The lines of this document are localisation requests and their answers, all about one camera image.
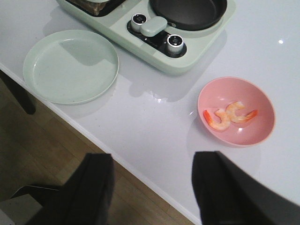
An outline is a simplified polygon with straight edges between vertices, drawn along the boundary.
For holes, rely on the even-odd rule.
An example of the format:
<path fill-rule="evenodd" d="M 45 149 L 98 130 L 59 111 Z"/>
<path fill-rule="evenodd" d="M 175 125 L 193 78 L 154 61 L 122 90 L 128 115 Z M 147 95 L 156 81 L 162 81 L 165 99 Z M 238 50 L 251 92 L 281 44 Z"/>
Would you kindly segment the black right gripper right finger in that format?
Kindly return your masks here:
<path fill-rule="evenodd" d="M 204 225 L 298 225 L 300 207 L 219 151 L 196 152 L 192 186 Z"/>

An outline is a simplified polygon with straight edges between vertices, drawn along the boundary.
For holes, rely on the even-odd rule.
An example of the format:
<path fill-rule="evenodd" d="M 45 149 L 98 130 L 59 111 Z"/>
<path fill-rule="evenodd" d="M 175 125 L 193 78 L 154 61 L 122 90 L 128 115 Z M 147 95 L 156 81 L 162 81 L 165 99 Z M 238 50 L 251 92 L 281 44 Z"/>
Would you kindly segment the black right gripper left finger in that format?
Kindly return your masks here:
<path fill-rule="evenodd" d="M 106 225 L 114 189 L 111 154 L 88 153 L 29 225 Z"/>

